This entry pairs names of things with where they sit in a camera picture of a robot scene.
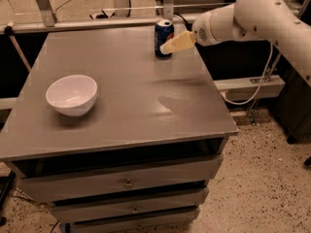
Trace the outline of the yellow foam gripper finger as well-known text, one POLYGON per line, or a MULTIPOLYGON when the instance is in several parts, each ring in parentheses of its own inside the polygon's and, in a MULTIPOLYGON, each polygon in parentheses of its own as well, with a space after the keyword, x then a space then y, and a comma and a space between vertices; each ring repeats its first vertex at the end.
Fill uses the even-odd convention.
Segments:
POLYGON ((179 36, 176 36, 163 45, 160 46, 159 50, 163 54, 170 54, 180 50, 187 50, 195 45, 195 36, 191 31, 184 31, 179 36))

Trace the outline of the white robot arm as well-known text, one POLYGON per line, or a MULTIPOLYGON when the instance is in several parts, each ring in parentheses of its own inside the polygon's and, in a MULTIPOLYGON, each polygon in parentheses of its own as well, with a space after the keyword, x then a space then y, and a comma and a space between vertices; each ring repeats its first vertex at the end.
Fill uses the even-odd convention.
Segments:
POLYGON ((311 85, 311 26, 301 21, 284 0, 236 0, 195 19, 190 31, 159 47, 164 53, 226 41, 266 40, 311 85))

